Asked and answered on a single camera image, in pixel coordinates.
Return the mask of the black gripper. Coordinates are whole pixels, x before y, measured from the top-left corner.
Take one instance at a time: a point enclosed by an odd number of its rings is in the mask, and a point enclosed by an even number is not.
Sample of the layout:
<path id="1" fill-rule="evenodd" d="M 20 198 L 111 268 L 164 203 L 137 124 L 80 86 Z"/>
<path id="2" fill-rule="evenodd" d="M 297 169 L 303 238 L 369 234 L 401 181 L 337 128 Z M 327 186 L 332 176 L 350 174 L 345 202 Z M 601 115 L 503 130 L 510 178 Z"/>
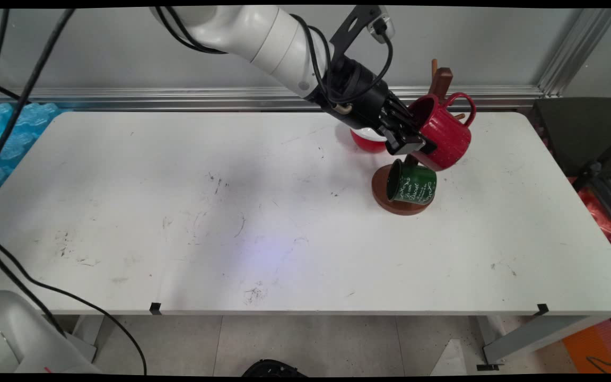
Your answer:
<path id="1" fill-rule="evenodd" d="M 438 145 L 419 133 L 421 124 L 417 123 L 409 107 L 388 89 L 384 80 L 366 89 L 374 80 L 374 73 L 364 65 L 342 57 L 333 74 L 328 70 L 322 78 L 327 95 L 317 86 L 316 104 L 355 130 L 370 128 L 377 132 L 379 129 L 391 155 L 432 154 Z"/>

